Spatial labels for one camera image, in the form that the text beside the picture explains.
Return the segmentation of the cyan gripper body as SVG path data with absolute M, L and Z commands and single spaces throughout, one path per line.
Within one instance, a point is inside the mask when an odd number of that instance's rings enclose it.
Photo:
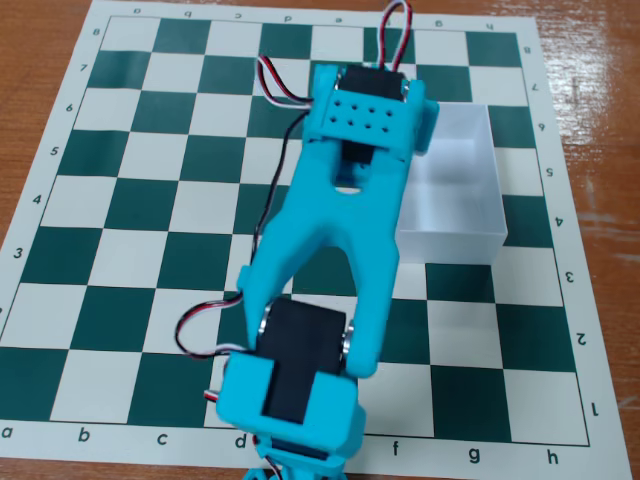
M 437 101 L 426 99 L 423 102 L 421 123 L 415 135 L 414 152 L 424 155 L 429 149 L 440 112 Z

